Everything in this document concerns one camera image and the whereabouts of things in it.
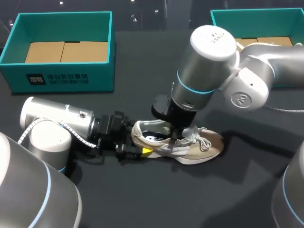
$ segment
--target teal box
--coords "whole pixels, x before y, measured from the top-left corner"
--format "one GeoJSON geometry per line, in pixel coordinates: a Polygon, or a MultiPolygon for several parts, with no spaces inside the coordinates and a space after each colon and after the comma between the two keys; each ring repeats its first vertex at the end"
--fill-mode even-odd
{"type": "Polygon", "coordinates": [[[21,13],[0,70],[14,93],[105,92],[114,89],[114,56],[112,12],[21,13]],[[31,42],[48,41],[108,42],[107,61],[25,63],[31,42]]]}
{"type": "Polygon", "coordinates": [[[304,43],[302,8],[211,10],[211,19],[234,38],[289,37],[293,45],[304,43]]]}

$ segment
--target blue ring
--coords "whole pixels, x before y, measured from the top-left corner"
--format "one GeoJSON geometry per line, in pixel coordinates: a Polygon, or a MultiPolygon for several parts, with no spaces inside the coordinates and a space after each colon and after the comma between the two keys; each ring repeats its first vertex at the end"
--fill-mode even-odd
{"type": "Polygon", "coordinates": [[[49,194],[51,192],[51,174],[49,173],[49,169],[48,166],[43,162],[43,164],[45,165],[46,169],[47,169],[47,192],[46,192],[46,196],[44,198],[44,201],[42,203],[42,206],[38,212],[38,214],[36,215],[35,219],[32,221],[32,223],[30,224],[30,226],[28,228],[33,228],[36,223],[38,222],[38,220],[40,219],[44,209],[46,208],[47,202],[48,202],[48,198],[49,198],[49,194]]]}
{"type": "Polygon", "coordinates": [[[185,84],[183,84],[182,82],[181,82],[181,79],[180,79],[180,76],[179,76],[179,70],[177,70],[177,78],[179,79],[179,82],[180,82],[180,84],[183,86],[183,87],[185,87],[186,89],[188,89],[189,91],[191,91],[191,92],[193,92],[193,93],[196,93],[196,94],[210,94],[210,93],[212,93],[214,90],[210,90],[210,91],[206,91],[206,92],[201,92],[201,91],[197,91],[197,90],[194,90],[194,89],[191,89],[190,87],[188,87],[188,86],[186,86],[185,84]]]}
{"type": "Polygon", "coordinates": [[[285,174],[286,174],[287,169],[288,169],[288,166],[287,166],[287,168],[286,168],[286,170],[285,170],[285,172],[284,172],[283,180],[282,180],[282,182],[283,182],[283,183],[282,183],[282,186],[283,186],[284,198],[285,198],[285,200],[286,200],[286,203],[287,203],[287,205],[288,205],[290,211],[293,213],[293,215],[296,217],[296,219],[304,226],[304,222],[299,218],[299,216],[297,216],[297,214],[295,213],[295,211],[294,211],[293,208],[291,207],[291,205],[290,205],[290,203],[289,203],[289,201],[288,201],[288,199],[287,199],[287,196],[286,196],[286,192],[285,192],[285,174]]]}
{"type": "Polygon", "coordinates": [[[58,172],[62,172],[62,171],[65,170],[65,169],[66,169],[66,166],[63,167],[61,170],[58,170],[58,172]]]}

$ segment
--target shoe sole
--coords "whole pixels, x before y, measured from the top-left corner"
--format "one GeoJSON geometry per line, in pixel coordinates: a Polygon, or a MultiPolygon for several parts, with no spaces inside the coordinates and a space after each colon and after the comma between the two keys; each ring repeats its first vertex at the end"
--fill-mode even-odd
{"type": "Polygon", "coordinates": [[[146,158],[160,158],[160,157],[170,157],[170,158],[174,158],[175,160],[177,160],[178,162],[184,164],[184,165],[195,165],[195,164],[200,164],[203,162],[207,162],[213,158],[215,158],[216,156],[218,156],[220,154],[217,153],[211,157],[208,158],[202,158],[202,159],[186,159],[186,158],[182,158],[182,157],[176,157],[176,156],[161,156],[155,152],[153,152],[150,156],[146,157],[146,158]]]}

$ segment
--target shoe insole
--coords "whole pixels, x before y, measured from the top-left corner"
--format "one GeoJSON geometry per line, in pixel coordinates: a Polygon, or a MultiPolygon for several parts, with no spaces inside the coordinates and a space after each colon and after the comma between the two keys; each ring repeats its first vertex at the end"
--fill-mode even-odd
{"type": "Polygon", "coordinates": [[[168,136],[165,134],[155,133],[155,132],[143,132],[142,135],[147,140],[151,140],[151,141],[162,141],[168,138],[168,136]]]}

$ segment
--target cable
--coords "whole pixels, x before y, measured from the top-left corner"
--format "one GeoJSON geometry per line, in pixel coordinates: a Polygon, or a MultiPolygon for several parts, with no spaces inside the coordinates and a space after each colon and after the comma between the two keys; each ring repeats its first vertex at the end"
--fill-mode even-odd
{"type": "Polygon", "coordinates": [[[21,135],[21,137],[19,138],[18,140],[18,144],[22,144],[23,140],[25,139],[25,137],[28,135],[28,133],[33,129],[33,127],[42,122],[42,121],[46,121],[46,120],[49,120],[49,119],[46,119],[46,118],[39,118],[37,120],[35,120],[34,122],[32,122],[26,129],[25,131],[23,132],[23,134],[21,135]]]}
{"type": "Polygon", "coordinates": [[[64,127],[65,129],[67,129],[69,132],[71,132],[72,135],[74,135],[80,142],[82,142],[84,145],[91,147],[91,148],[95,148],[97,145],[92,144],[86,140],[84,140],[79,134],[77,134],[69,125],[67,125],[66,123],[63,122],[63,120],[57,121],[58,123],[61,124],[62,127],[64,127]]]}
{"type": "MultiPolygon", "coordinates": [[[[29,132],[33,129],[33,127],[42,122],[42,121],[53,121],[47,118],[39,118],[37,120],[35,120],[34,122],[32,122],[23,132],[22,136],[20,137],[20,139],[18,140],[18,144],[22,144],[23,140],[25,139],[25,137],[29,134],[29,132]]],[[[66,123],[63,122],[63,120],[57,120],[57,121],[53,121],[55,123],[60,124],[62,127],[64,127],[65,129],[67,129],[72,135],[74,135],[80,142],[82,142],[84,145],[91,147],[91,148],[95,148],[97,147],[97,145],[92,144],[86,140],[84,140],[79,134],[77,134],[69,125],[67,125],[66,123]]]]}
{"type": "Polygon", "coordinates": [[[241,45],[239,42],[236,42],[236,44],[237,44],[237,46],[241,49],[241,50],[243,50],[244,49],[244,46],[243,45],[241,45]]]}
{"type": "Polygon", "coordinates": [[[281,112],[281,113],[304,113],[304,110],[289,110],[289,109],[282,109],[282,108],[273,108],[269,106],[263,106],[266,109],[270,109],[272,111],[281,112]]]}

